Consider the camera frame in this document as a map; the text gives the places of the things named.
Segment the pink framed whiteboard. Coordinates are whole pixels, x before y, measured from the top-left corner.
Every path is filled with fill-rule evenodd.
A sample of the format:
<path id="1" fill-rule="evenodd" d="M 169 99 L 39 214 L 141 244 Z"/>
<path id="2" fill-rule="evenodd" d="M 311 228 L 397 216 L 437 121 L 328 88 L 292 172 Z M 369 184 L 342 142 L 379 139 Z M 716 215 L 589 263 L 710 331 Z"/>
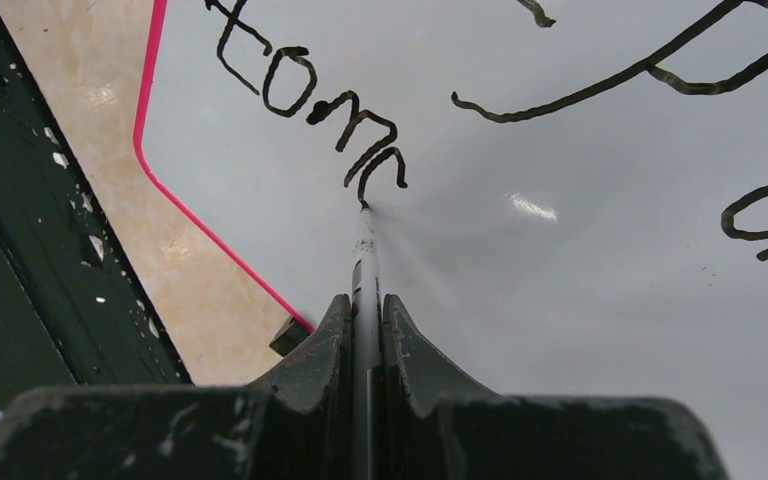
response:
<path id="1" fill-rule="evenodd" d="M 768 1 L 158 1 L 135 148 L 309 323 L 368 204 L 474 378 L 678 400 L 768 479 Z"/>

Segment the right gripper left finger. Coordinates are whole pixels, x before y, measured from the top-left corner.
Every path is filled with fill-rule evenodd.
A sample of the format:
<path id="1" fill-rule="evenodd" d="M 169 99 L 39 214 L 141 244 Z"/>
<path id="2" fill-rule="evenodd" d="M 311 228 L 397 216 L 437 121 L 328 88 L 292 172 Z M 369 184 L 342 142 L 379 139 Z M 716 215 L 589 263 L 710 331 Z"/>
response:
<path id="1" fill-rule="evenodd" d="M 35 388 L 0 420 L 0 479 L 347 479 L 351 307 L 237 386 Z"/>

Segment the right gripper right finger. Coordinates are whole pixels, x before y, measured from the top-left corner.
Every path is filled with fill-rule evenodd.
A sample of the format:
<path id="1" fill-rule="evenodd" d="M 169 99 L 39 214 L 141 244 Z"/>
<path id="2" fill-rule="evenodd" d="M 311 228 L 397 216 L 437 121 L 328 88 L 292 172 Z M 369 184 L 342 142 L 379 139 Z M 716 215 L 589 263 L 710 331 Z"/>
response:
<path id="1" fill-rule="evenodd" d="M 725 479 L 698 417 L 658 397 L 502 395 L 383 301 L 386 451 L 392 479 Z"/>

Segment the black white marker pen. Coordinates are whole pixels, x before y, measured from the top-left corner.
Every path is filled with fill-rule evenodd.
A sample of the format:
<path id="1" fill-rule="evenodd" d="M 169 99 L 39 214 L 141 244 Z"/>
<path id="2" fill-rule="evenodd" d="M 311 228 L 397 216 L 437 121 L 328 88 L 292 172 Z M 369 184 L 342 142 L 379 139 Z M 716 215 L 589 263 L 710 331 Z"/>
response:
<path id="1" fill-rule="evenodd" d="M 372 212 L 361 203 L 352 273 L 352 477 L 378 477 L 381 368 L 379 262 Z"/>

